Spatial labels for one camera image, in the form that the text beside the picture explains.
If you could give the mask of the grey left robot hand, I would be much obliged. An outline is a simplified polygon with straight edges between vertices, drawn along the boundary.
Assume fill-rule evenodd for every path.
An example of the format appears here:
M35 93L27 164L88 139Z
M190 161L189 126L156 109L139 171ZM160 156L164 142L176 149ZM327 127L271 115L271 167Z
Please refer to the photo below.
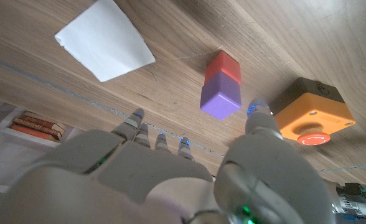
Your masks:
M334 200L333 207L335 213L345 213L366 218L366 203L351 202L338 197L337 200Z

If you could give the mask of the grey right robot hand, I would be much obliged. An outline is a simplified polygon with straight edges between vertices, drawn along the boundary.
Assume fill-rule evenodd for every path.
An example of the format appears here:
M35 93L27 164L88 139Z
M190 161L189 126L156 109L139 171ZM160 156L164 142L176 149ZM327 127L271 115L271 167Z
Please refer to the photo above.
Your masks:
M334 223L322 178L253 100L217 175L148 141L144 111L87 131L33 162L0 199L0 223Z

